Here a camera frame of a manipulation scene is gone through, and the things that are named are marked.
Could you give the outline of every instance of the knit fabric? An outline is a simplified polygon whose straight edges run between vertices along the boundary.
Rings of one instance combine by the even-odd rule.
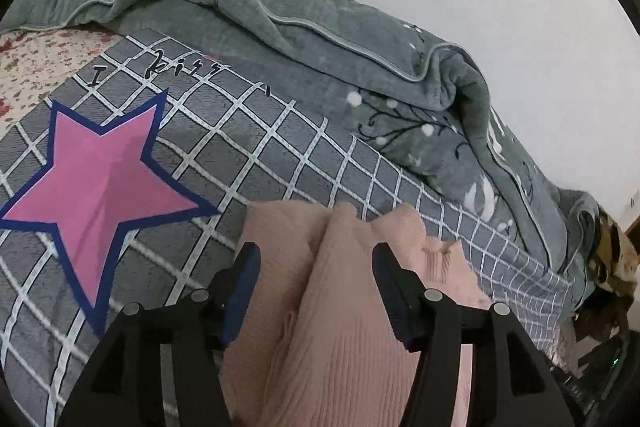
[[[252,203],[240,245],[262,252],[260,278],[221,382],[234,425],[392,427],[418,353],[393,334],[371,269],[386,242],[402,267],[459,304],[487,309],[459,243],[428,237],[406,204],[369,223],[350,204]],[[463,346],[453,426],[464,426],[472,367]]]

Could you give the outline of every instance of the white flower pattern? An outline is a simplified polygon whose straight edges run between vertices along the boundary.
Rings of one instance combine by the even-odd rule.
[[[422,130],[425,136],[433,136],[434,128],[433,128],[433,125],[431,125],[430,123],[425,123],[423,126],[420,127],[420,129]]]
[[[500,118],[498,117],[498,114],[495,112],[493,105],[491,107],[491,114],[494,117],[495,124],[498,126],[498,130],[500,131],[500,134],[502,134],[502,136],[506,136],[504,133],[504,127],[502,127],[502,124],[500,123]]]
[[[482,181],[482,198],[484,203],[482,206],[476,207],[476,194],[478,192],[478,182],[474,182],[469,190],[465,193],[465,199],[463,206],[472,214],[478,215],[485,223],[488,223],[495,214],[495,206],[497,198],[495,196],[494,186],[484,174],[481,177]]]
[[[489,126],[487,127],[487,141],[489,142],[491,149],[500,156],[502,160],[504,160],[504,156],[502,156],[502,145],[498,142],[497,137],[495,136],[494,126],[489,122]]]
[[[499,233],[502,233],[512,226],[513,226],[513,219],[510,219],[506,223],[499,223],[498,226],[495,227],[495,230]]]
[[[347,103],[351,107],[358,107],[362,103],[362,95],[357,91],[351,91],[347,95]]]

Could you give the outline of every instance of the black bracket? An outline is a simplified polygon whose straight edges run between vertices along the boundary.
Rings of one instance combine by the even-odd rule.
[[[213,350],[239,334],[260,273],[245,243],[231,268],[173,306],[129,303],[91,355],[58,427],[164,427],[160,346],[170,344],[182,427],[231,427]]]
[[[420,351],[401,427],[450,427],[462,344],[474,346],[468,427],[574,427],[545,358],[504,303],[459,306],[402,269],[386,243],[373,274],[396,339]]]

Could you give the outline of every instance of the red floral pattern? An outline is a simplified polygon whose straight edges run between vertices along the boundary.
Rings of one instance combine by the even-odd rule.
[[[106,30],[13,31],[0,36],[0,138],[38,102],[121,39]]]

